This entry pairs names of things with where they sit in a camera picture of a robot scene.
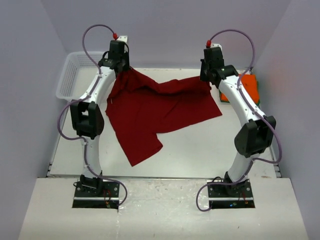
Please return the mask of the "dark red t shirt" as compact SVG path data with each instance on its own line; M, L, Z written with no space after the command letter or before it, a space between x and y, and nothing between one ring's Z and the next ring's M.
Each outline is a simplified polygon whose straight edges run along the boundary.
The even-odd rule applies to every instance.
M105 113L130 165L162 149L158 134L220 117L211 89L199 76L158 83L133 68L120 73Z

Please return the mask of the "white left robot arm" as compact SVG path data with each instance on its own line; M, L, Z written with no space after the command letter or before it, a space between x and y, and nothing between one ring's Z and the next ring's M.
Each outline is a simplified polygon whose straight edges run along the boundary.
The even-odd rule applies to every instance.
M98 197L105 188L99 159L99 140L105 121L99 105L117 75L130 69L127 43L111 40L109 50L93 63L97 66L95 80L79 101L69 107L72 127L81 139L84 158L83 172L76 183L75 196L78 198Z

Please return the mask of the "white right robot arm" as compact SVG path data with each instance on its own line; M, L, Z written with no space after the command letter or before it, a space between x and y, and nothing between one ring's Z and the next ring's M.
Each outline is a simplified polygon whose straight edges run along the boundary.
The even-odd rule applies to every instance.
M244 85L238 81L240 76L235 67L225 65L220 47L206 47L203 52L200 80L210 82L227 97L241 126L234 138L237 153L232 166L222 182L214 187L214 190L224 191L233 197L247 183L254 158L270 147L276 120L273 116L266 116L251 99Z

